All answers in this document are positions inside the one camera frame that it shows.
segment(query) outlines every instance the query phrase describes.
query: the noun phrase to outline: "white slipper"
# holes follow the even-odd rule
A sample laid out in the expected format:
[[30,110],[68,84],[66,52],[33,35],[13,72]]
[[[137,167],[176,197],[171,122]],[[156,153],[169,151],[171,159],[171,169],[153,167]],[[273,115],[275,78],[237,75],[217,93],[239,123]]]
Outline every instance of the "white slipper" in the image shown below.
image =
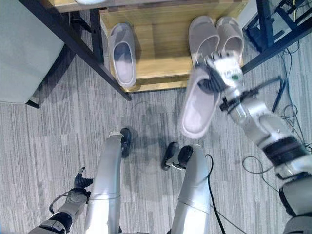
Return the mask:
[[180,117],[181,132],[193,139],[205,135],[220,101],[220,93],[207,94],[200,89],[197,83],[202,79],[209,79],[208,74],[201,67],[195,68],[187,86]]
[[[216,51],[218,43],[219,35],[210,17],[200,16],[192,21],[189,44],[194,65]],[[194,139],[204,136],[220,100],[220,94],[207,94],[200,89],[197,83],[202,79],[209,76],[205,68],[196,67],[190,75],[179,123],[181,132]]]
[[195,18],[189,27],[189,45],[193,65],[198,59],[210,55],[219,44],[220,38],[213,20],[208,16]]
[[233,51],[240,61],[244,49],[244,37],[236,19],[230,16],[221,17],[216,24],[216,29],[220,35],[218,51]]
[[136,83],[137,70],[135,40],[129,25],[115,25],[110,36],[110,48],[118,83],[122,87],[133,86]]

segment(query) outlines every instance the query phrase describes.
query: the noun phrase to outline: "black metal frame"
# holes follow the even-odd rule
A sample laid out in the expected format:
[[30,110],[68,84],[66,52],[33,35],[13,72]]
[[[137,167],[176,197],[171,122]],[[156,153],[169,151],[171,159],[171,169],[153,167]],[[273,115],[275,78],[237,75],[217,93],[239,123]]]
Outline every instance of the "black metal frame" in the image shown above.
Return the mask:
[[[301,15],[297,20],[295,20],[295,22],[293,22],[293,20],[288,15],[292,13],[295,9],[297,9],[297,7],[304,2],[304,0],[297,0],[296,5],[287,12],[285,12],[284,9],[281,8],[286,3],[286,0],[283,0],[275,11],[283,18],[285,23],[290,27],[291,31],[274,43],[274,40],[280,37],[280,33],[283,34],[283,32],[279,32],[277,35],[273,34],[272,19],[268,1],[257,0],[256,2],[258,15],[249,24],[247,28],[247,34],[250,40],[255,44],[255,46],[261,53],[242,67],[243,73],[249,72],[253,68],[259,66],[266,60],[277,55],[288,46],[292,45],[296,41],[300,40],[301,38],[312,32],[312,17],[308,18],[302,24],[298,25],[309,15],[309,13],[312,12],[312,9],[309,9],[307,12]],[[253,27],[258,20],[260,30]]]
[[58,36],[75,54],[81,57],[104,80],[106,80],[126,100],[131,101],[128,93],[125,93],[118,85],[112,74],[105,68],[102,57],[102,40],[99,11],[91,10],[91,33],[94,51],[83,42],[80,36],[68,24],[68,19],[63,17],[48,0],[19,0],[30,12],[32,12],[43,24],[45,24],[56,36]]

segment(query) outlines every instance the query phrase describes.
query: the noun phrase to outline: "silver robot leg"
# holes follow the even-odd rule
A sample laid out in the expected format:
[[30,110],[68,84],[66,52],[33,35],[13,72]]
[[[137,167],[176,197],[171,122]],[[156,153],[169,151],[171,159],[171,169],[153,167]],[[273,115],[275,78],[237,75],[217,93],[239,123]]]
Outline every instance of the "silver robot leg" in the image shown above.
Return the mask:
[[120,218],[120,161],[123,135],[111,132],[97,168],[85,219],[85,234],[117,234]]
[[207,234],[209,228],[208,165],[201,146],[195,144],[178,149],[171,143],[162,168],[185,169],[178,204],[170,234]]

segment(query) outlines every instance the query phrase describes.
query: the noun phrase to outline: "gray striped carpet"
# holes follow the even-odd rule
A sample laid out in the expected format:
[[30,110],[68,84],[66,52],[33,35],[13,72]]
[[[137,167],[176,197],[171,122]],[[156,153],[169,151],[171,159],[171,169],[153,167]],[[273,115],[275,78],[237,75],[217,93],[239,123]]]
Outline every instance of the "gray striped carpet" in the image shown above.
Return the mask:
[[[84,33],[87,41],[90,38]],[[306,141],[311,142],[312,37],[300,41],[293,55],[291,93]],[[244,61],[257,52],[246,42]],[[290,66],[286,56],[287,68]],[[278,56],[245,76],[246,86],[285,76]],[[259,98],[272,106],[278,85],[262,90]],[[36,94],[41,108],[0,104],[0,225],[3,234],[24,234],[46,220],[48,206],[69,190],[81,166],[93,177],[110,131],[128,126],[133,134],[130,156],[122,161],[120,225],[124,232],[165,234],[173,220],[183,172],[162,171],[159,164],[166,146],[199,143],[215,162],[212,191],[219,211],[248,234],[281,234],[289,216],[278,193],[258,175],[242,168],[246,155],[270,162],[248,140],[226,113],[219,110],[205,137],[190,140],[177,123],[185,89],[132,94],[127,102],[75,56],[59,82],[51,77]],[[283,97],[278,113],[288,104]],[[247,163],[259,170],[255,163]],[[279,188],[282,181],[271,170],[264,175]],[[72,234],[83,233],[83,213]],[[242,233],[221,218],[227,233]],[[221,233],[211,209],[210,233]]]

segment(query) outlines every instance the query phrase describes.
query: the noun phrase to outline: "cable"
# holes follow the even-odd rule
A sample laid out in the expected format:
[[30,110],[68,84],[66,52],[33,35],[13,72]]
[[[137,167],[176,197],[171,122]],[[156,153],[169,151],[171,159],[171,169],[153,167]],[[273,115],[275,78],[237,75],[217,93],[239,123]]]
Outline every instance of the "cable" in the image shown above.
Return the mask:
[[[252,171],[248,170],[248,169],[246,168],[246,166],[245,166],[245,161],[246,161],[246,159],[248,159],[248,158],[254,158],[255,160],[257,160],[257,161],[259,162],[259,164],[260,164],[261,171],[259,171],[259,172],[252,172]],[[255,157],[255,156],[247,156],[247,157],[245,157],[245,158],[243,159],[243,161],[242,161],[242,166],[243,166],[243,168],[244,168],[245,171],[247,171],[247,172],[249,172],[249,173],[251,173],[251,174],[259,174],[259,175],[261,175],[261,179],[262,179],[269,187],[271,187],[271,188],[274,189],[276,192],[278,192],[278,190],[277,190],[276,188],[274,188],[271,184],[269,184],[269,183],[265,180],[265,178],[263,177],[263,174],[266,173],[266,172],[268,172],[269,170],[271,170],[274,166],[271,166],[271,167],[269,167],[268,169],[263,170],[262,162],[261,162],[257,157]]]
[[279,81],[280,82],[280,85],[279,85],[279,90],[278,90],[278,93],[277,93],[277,96],[276,96],[276,99],[275,99],[275,102],[273,104],[273,107],[272,107],[272,112],[275,112],[281,98],[282,98],[282,94],[284,92],[284,89],[285,89],[285,81],[281,78],[281,77],[278,77],[278,78],[273,78],[273,79],[270,79],[270,80],[267,80],[263,83],[261,83],[260,85],[256,86],[253,90],[260,90],[272,83],[275,83]]
[[225,230],[224,230],[224,227],[222,225],[222,222],[220,220],[220,217],[219,217],[219,214],[218,214],[218,210],[216,209],[214,195],[213,195],[213,193],[211,191],[211,186],[210,186],[210,175],[211,175],[211,172],[213,171],[213,168],[214,168],[214,160],[213,160],[213,157],[210,154],[206,154],[205,156],[209,156],[210,159],[211,159],[211,168],[210,168],[210,171],[208,173],[207,178],[208,178],[208,187],[209,187],[209,192],[210,192],[210,196],[211,196],[211,201],[213,202],[214,213],[215,213],[215,216],[216,216],[216,218],[218,220],[218,223],[219,223],[220,229],[222,231],[222,234],[226,234]]
[[55,199],[51,202],[51,204],[50,204],[50,206],[49,206],[49,211],[50,211],[51,213],[54,214],[54,211],[53,211],[53,205],[54,205],[54,203],[56,203],[61,197],[66,196],[65,194],[67,194],[67,193],[69,193],[69,191],[62,193],[61,195],[59,195],[57,198],[55,198]]
[[[298,48],[295,51],[291,52],[291,51],[289,51],[288,48],[286,48],[286,51],[284,50],[282,52],[282,54],[280,55],[280,57],[282,59],[282,62],[283,62],[285,76],[286,76],[287,96],[288,96],[289,101],[290,101],[290,104],[285,106],[285,108],[283,110],[283,115],[281,116],[281,118],[283,118],[288,123],[288,125],[292,129],[292,132],[295,132],[297,134],[298,138],[304,144],[304,146],[306,147],[308,152],[312,153],[311,143],[306,143],[305,142],[304,135],[303,135],[303,132],[302,132],[302,129],[301,129],[301,125],[300,125],[298,117],[297,117],[298,108],[297,108],[296,105],[294,105],[292,96],[290,94],[290,72],[292,70],[292,65],[293,65],[293,56],[292,56],[292,54],[297,52],[299,48],[300,48],[300,42],[298,41]],[[289,71],[287,71],[287,68],[286,68],[286,62],[285,62],[285,58],[284,58],[285,54],[289,55],[290,56],[290,60],[291,60],[290,61]],[[289,109],[290,107],[292,108],[292,113],[293,114],[292,115],[287,115],[286,114],[286,110]],[[295,125],[296,124],[298,126],[299,132],[295,129]]]
[[213,192],[212,192],[211,186],[210,186],[210,175],[211,175],[211,172],[213,171],[213,168],[214,168],[214,159],[213,159],[213,157],[212,157],[210,154],[206,154],[205,157],[206,157],[206,156],[209,156],[209,157],[210,157],[210,160],[211,160],[211,168],[210,168],[210,171],[209,171],[209,173],[208,173],[208,175],[207,175],[207,179],[208,179],[209,192],[210,192],[210,196],[211,196],[211,200],[212,200],[213,204],[212,204],[212,205],[209,204],[209,205],[210,205],[211,207],[213,207],[213,209],[214,209],[214,213],[215,213],[215,216],[216,216],[216,218],[217,218],[217,220],[218,220],[218,224],[219,224],[219,226],[220,226],[220,229],[221,229],[221,231],[222,231],[222,234],[226,234],[226,233],[225,233],[225,230],[224,230],[224,228],[223,228],[223,224],[222,224],[222,222],[221,222],[221,219],[220,219],[219,215],[221,215],[226,221],[228,221],[229,223],[231,223],[234,227],[236,227],[236,228],[237,228],[238,230],[240,230],[242,233],[247,234],[245,231],[243,231],[243,230],[242,230],[241,228],[239,228],[237,225],[235,225],[234,223],[232,223],[227,217],[225,217],[220,211],[217,210],[216,205],[215,205],[214,195],[213,195]]
[[242,233],[244,234],[247,234],[246,232],[244,232],[240,227],[238,227],[237,225],[235,225],[234,223],[232,223],[226,216],[224,216],[220,211],[218,211],[218,214],[221,215],[221,217],[223,217],[226,221],[228,221],[229,223],[231,223],[234,227],[236,227],[238,230],[240,230]]

